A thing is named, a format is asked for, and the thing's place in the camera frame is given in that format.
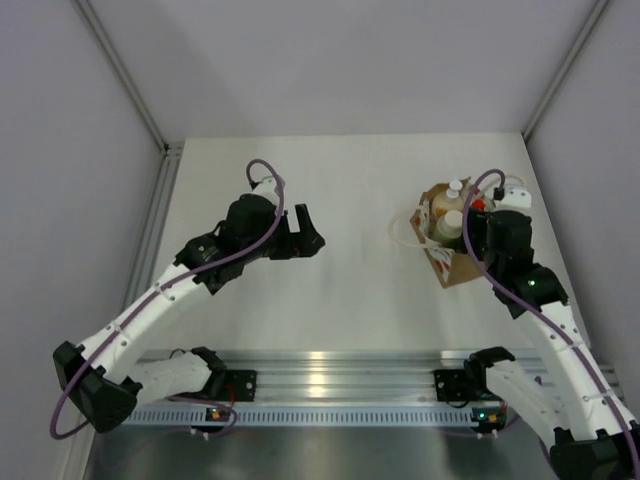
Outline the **clear red-capped bottle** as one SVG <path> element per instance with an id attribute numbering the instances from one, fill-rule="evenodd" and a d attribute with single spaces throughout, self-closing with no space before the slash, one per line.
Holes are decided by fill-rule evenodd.
<path id="1" fill-rule="evenodd" d="M 481 212 L 491 212 L 495 209 L 495 202 L 489 195 L 476 194 L 471 200 L 470 208 Z"/>

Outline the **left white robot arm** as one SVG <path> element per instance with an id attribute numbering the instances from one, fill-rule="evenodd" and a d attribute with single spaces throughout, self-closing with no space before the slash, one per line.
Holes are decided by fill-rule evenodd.
<path id="1" fill-rule="evenodd" d="M 213 231 L 189 240 L 159 280 L 117 319 L 79 344 L 53 353 L 64 393 L 95 431 L 122 424 L 139 406 L 173 396 L 225 400 L 227 367 L 206 347 L 142 364 L 140 358 L 196 304 L 240 277 L 262 258 L 315 256 L 325 245 L 304 204 L 295 207 L 299 229 L 289 228 L 266 197 L 248 193 L 229 207 Z"/>

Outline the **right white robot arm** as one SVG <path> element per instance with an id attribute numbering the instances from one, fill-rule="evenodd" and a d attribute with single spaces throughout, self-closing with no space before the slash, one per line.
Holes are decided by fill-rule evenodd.
<path id="1" fill-rule="evenodd" d="M 530 217 L 513 210 L 464 215 L 463 240 L 496 298 L 530 340 L 553 395 L 504 347 L 464 362 L 467 389 L 508 403 L 536 433 L 560 479 L 636 479 L 639 421 L 616 395 L 581 336 L 555 273 L 533 259 Z"/>

